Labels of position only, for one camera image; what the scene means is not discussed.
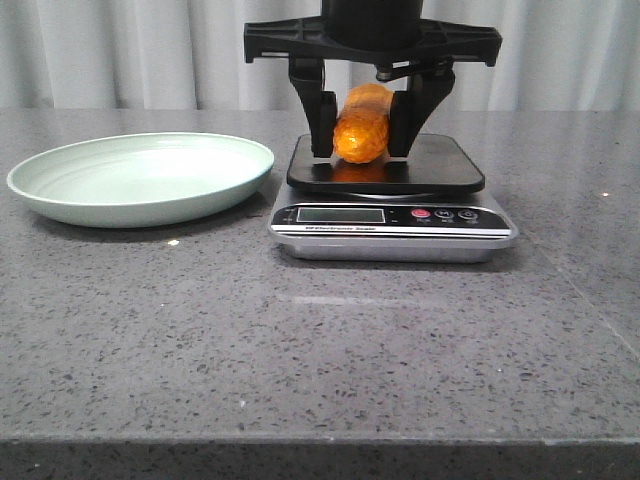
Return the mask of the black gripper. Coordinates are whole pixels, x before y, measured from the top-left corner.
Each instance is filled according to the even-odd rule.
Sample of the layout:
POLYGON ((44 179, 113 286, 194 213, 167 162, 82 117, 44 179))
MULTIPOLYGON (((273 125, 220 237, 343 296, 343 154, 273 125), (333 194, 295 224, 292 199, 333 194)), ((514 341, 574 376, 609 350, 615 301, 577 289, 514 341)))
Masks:
POLYGON ((492 27, 423 19, 421 1, 323 1, 321 13, 244 27, 245 61, 289 59, 289 80, 302 103, 315 157, 334 152, 337 97, 324 89, 324 59, 373 65, 378 80, 409 77, 395 91, 387 150, 407 157, 429 116, 450 94, 453 64, 496 64, 502 37, 492 27))

